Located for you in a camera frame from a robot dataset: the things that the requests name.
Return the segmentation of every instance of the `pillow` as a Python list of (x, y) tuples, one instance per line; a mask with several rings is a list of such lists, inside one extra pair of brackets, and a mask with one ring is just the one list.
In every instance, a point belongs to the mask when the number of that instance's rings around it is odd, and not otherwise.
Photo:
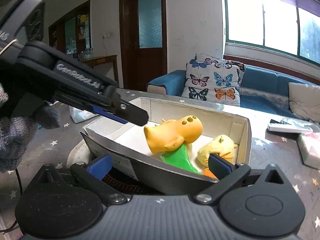
[(320, 86), (289, 82), (289, 106), (294, 115), (320, 122)]
[(182, 97), (240, 106), (240, 72), (239, 66), (227, 64), (226, 60), (205, 54), (199, 54), (198, 58), (196, 55), (187, 64), (187, 81)]

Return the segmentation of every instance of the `black cable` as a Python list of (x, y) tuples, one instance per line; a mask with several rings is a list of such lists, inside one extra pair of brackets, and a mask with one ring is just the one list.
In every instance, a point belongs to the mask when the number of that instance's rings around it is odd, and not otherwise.
[[(20, 196), (22, 196), (22, 183), (21, 183), (21, 178), (20, 178), (20, 175), (19, 175), (19, 172), (18, 172), (18, 169), (16, 169), (16, 175), (17, 175), (17, 179), (18, 179), (18, 183), (19, 183), (19, 189), (20, 189)], [(7, 229), (4, 229), (4, 230), (0, 230), (0, 233), (9, 233), (13, 230), (16, 230), (17, 228), (19, 228), (19, 226), (15, 227), (17, 224), (17, 220), (14, 221), (13, 225), (10, 226), (9, 228)]]

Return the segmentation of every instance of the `gloved hand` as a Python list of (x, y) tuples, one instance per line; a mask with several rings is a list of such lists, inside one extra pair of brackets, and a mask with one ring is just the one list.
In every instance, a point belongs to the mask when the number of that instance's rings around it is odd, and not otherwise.
[[(0, 84), (0, 107), (9, 100)], [(32, 117), (0, 117), (0, 172), (17, 168), (22, 156), (38, 130), (60, 127), (59, 113), (48, 104), (41, 106)]]

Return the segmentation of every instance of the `window frame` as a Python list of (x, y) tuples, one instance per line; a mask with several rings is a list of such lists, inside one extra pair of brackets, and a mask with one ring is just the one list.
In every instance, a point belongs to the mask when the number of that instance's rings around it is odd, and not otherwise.
[(254, 44), (254, 43), (248, 43), (248, 42), (243, 42), (243, 41), (233, 41), (229, 39), (229, 12), (228, 12), (228, 0), (224, 0), (225, 3), (225, 12), (226, 12), (226, 42), (228, 43), (235, 43), (235, 44), (242, 44), (242, 45), (247, 45), (247, 46), (252, 46), (252, 47), (257, 47), (257, 48), (261, 48), (261, 49), (267, 49), (267, 50), (271, 50), (271, 51), (275, 51), (275, 52), (279, 52), (281, 54), (285, 54), (294, 58), (298, 58), (301, 59), (303, 61), (306, 61), (308, 63), (311, 63), (313, 65), (319, 66), (320, 67), (320, 63), (317, 63), (313, 60), (310, 60), (306, 57), (302, 57), (300, 56), (300, 47), (301, 47), (301, 32), (300, 32), (300, 17), (299, 17), (299, 8), (296, 6), (296, 11), (297, 11), (297, 24), (298, 24), (298, 49), (297, 49), (297, 55), (291, 54), (289, 52), (286, 51), (282, 51), (279, 49), (273, 49), (270, 47), (265, 46), (265, 11), (264, 11), (264, 6), (262, 4), (262, 13), (263, 13), (263, 45), (258, 45), (258, 44)]

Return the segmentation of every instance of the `black circular housing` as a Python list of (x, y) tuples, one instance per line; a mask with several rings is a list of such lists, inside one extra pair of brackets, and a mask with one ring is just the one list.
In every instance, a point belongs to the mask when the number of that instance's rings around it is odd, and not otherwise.
[(19, 200), (15, 216), (22, 232), (44, 239), (74, 236), (87, 230), (102, 214), (100, 199), (70, 185), (39, 184)]
[(255, 237), (281, 237), (298, 232), (305, 216), (299, 196), (282, 184), (264, 182), (224, 195), (221, 217), (236, 230)]

